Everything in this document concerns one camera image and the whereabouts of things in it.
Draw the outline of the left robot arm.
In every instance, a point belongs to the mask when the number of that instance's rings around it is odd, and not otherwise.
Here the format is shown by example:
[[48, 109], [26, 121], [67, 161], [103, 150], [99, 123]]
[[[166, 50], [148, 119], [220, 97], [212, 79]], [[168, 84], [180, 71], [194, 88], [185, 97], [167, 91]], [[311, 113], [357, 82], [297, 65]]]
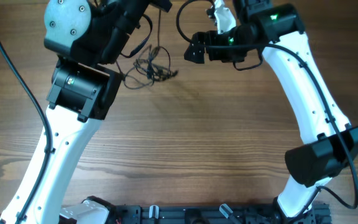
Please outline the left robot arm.
[[109, 69], [145, 10], [169, 11], [170, 1], [52, 0], [44, 14], [44, 46], [58, 62], [40, 110], [44, 124], [24, 178], [0, 223], [114, 223], [116, 209], [89, 197], [63, 207], [63, 197], [80, 157], [104, 121], [123, 80]]

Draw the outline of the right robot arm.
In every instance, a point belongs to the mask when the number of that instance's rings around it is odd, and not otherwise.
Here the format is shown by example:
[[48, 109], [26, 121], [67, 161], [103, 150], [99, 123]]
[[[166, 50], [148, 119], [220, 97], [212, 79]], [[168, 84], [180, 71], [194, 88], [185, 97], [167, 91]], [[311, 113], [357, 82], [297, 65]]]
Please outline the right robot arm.
[[251, 50], [270, 65], [295, 114], [303, 145], [285, 153], [289, 179], [273, 203], [272, 223], [321, 221], [313, 201], [328, 183], [349, 169], [358, 207], [358, 126], [353, 126], [331, 96], [313, 59], [305, 25], [292, 4], [271, 1], [212, 1], [206, 11], [216, 30], [188, 39], [185, 59], [243, 62]]

